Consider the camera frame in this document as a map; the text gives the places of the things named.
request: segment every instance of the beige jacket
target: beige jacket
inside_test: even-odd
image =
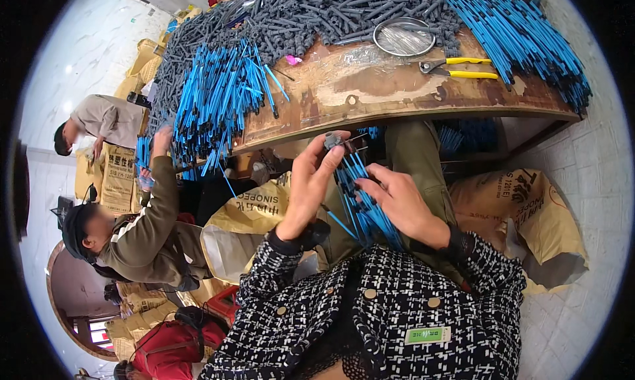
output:
[[[70,114],[82,132],[106,138],[112,145],[136,148],[144,108],[120,98],[88,95]]]
[[[190,273],[198,280],[208,276],[201,248],[201,228],[177,221],[179,193],[177,176],[168,156],[153,160],[154,186],[147,207],[139,215],[124,215],[115,221],[110,242],[99,258],[117,273],[136,282],[181,284],[179,258],[172,236],[178,236],[183,252],[192,259]]]

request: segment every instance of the yellow pliers handle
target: yellow pliers handle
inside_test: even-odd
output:
[[[446,58],[447,64],[459,64],[459,63],[491,63],[491,59],[479,59],[479,58]]]
[[[483,71],[449,71],[450,77],[463,77],[463,78],[493,78],[498,79],[498,75],[494,73],[486,73]]]

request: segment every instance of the olive green jacket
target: olive green jacket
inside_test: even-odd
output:
[[[201,280],[208,274],[202,253],[201,228],[177,221],[177,178],[168,156],[154,159],[154,186],[147,207],[138,215],[123,215],[115,221],[110,242],[99,258],[117,273],[136,282],[179,286],[179,257],[172,240],[178,236],[191,275]]]

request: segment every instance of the hair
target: hair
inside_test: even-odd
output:
[[[135,370],[135,367],[132,366],[132,363],[123,360],[115,365],[115,370],[112,373],[115,380],[126,380],[126,375]]]
[[[66,125],[66,122],[61,124],[60,127],[55,131],[53,141],[55,142],[55,152],[59,155],[68,156],[70,155],[70,150],[68,150],[66,139],[62,134],[62,132],[64,131],[64,125]]]

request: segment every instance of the pliers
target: pliers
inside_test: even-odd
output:
[[[419,70],[423,74],[439,74],[450,77],[463,77],[463,78],[493,78],[497,79],[498,75],[494,73],[487,73],[483,71],[447,71],[439,66],[442,64],[458,64],[458,63],[491,63],[491,59],[478,59],[478,58],[447,58],[438,61],[419,62]]]

